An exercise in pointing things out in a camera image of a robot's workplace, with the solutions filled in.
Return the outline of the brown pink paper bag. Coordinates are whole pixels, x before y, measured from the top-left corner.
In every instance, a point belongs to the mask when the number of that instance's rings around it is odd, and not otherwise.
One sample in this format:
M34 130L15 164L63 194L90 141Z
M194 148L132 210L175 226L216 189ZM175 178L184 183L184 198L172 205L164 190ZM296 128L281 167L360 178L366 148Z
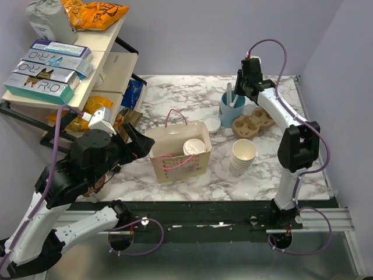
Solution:
M155 141L149 158L159 183L205 174L213 150L209 131L203 121L188 121L183 117L182 124L169 124L173 111L176 110L169 111L163 127L145 131L145 135ZM202 149L195 148L190 155L186 154L184 144L195 139L203 143Z

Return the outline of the white plastic cup lid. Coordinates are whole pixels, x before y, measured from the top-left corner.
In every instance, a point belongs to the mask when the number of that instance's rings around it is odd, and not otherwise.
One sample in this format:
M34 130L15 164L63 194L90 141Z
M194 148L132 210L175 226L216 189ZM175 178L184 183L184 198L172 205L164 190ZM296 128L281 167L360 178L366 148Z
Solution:
M200 139L192 138L187 140L183 145L184 155L197 155L206 152L206 145Z

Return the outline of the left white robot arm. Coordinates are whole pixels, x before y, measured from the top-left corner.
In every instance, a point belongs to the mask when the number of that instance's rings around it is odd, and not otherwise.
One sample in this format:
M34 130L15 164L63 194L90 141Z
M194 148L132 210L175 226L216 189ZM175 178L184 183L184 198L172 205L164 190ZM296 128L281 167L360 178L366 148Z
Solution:
M121 200L114 200L88 218L65 227L54 226L106 173L149 154L154 139L128 122L123 128L130 143L118 134L90 129L73 141L68 155L45 167L22 223L11 237L1 240L1 257L10 261L6 269L9 279L40 274L82 239L103 230L124 230L129 225L130 211Z

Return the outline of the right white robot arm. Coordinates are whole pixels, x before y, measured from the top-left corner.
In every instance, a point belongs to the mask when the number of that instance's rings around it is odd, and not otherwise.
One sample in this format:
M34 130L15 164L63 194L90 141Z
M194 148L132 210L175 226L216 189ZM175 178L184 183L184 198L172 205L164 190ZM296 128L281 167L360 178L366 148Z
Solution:
M297 214L297 197L302 176L319 155L319 124L308 122L284 100L278 86L264 80L259 58L241 61L235 93L261 106L274 119L283 133L278 160L283 168L279 189L268 214L269 224L280 229Z

